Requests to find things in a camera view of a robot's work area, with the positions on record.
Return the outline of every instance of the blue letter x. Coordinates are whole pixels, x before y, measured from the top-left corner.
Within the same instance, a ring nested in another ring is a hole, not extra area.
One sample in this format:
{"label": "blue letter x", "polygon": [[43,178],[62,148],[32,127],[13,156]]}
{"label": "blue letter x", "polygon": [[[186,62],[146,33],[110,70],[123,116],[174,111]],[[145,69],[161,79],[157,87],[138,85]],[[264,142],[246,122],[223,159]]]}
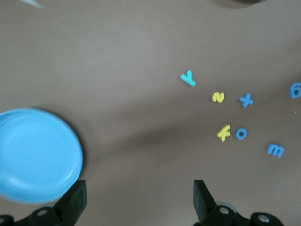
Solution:
{"label": "blue letter x", "polygon": [[247,94],[245,94],[245,97],[239,98],[239,100],[241,102],[243,102],[243,107],[244,108],[248,107],[248,105],[253,104],[253,100],[251,100],[250,98],[251,98],[251,93],[247,93]]}

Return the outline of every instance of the blue letter m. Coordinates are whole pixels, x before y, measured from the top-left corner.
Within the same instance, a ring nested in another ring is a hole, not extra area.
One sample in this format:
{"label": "blue letter m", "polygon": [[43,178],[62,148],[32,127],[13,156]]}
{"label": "blue letter m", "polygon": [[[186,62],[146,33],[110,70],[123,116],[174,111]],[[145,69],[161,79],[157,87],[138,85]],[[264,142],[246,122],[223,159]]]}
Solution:
{"label": "blue letter m", "polygon": [[276,144],[269,144],[267,148],[267,153],[272,154],[273,156],[281,157],[283,152],[284,152],[284,148]]}

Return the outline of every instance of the blue round dish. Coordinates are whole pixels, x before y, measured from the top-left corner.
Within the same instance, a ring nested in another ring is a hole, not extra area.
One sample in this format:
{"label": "blue round dish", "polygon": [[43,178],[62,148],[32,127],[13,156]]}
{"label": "blue round dish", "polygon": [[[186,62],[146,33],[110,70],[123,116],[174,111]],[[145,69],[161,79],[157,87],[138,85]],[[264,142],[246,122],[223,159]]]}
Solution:
{"label": "blue round dish", "polygon": [[80,142],[59,117],[39,109],[0,114],[0,195],[24,204],[61,197],[78,179]]}

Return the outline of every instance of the dark object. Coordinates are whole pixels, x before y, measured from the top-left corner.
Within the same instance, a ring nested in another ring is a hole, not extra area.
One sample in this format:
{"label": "dark object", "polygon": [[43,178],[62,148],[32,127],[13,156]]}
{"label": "dark object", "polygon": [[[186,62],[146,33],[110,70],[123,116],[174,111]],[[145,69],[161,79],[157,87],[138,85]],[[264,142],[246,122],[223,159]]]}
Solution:
{"label": "dark object", "polygon": [[253,213],[246,219],[227,206],[218,206],[202,180],[194,181],[193,204],[199,220],[194,226],[284,226],[268,213]]}
{"label": "dark object", "polygon": [[78,180],[53,207],[37,209],[17,222],[11,215],[0,215],[0,226],[74,226],[86,205],[86,182]]}

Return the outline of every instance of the plate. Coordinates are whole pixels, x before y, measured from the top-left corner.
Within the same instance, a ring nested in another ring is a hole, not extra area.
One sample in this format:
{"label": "plate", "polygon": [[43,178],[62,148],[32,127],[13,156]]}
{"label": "plate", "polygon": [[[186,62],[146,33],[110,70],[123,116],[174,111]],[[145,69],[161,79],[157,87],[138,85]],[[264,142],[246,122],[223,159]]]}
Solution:
{"label": "plate", "polygon": [[0,195],[24,204],[53,201],[78,179],[79,139],[56,115],[34,108],[0,114]]}

